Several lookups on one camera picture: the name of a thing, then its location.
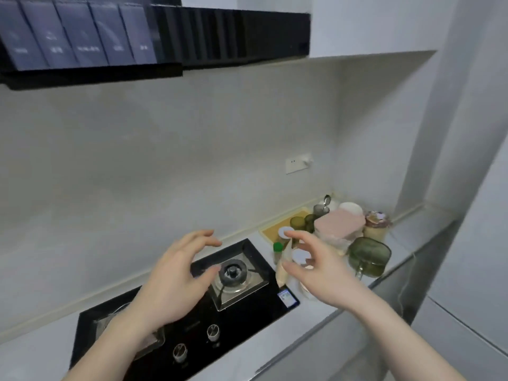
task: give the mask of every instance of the gas stove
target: gas stove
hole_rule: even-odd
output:
[[[207,293],[184,318],[147,337],[125,380],[184,381],[300,304],[287,287],[278,287],[275,271],[248,239],[193,262],[190,270],[197,277],[217,264]],[[71,367],[138,290],[79,315]]]

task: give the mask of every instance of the refrigerator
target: refrigerator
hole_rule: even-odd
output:
[[[506,139],[412,327],[467,380],[508,379]]]

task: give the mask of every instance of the range hood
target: range hood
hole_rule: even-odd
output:
[[[307,56],[310,15],[181,0],[0,0],[0,82],[34,89]]]

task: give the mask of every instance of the pink container lid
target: pink container lid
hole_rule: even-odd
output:
[[[365,226],[363,215],[337,209],[314,221],[314,227],[321,235],[344,238]]]

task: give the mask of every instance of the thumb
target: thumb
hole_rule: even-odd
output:
[[[295,277],[300,282],[303,281],[305,276],[308,274],[307,269],[304,269],[294,262],[283,262],[283,268],[289,275]]]
[[[206,291],[219,271],[220,265],[210,266],[199,278],[196,278],[196,286],[201,292]]]

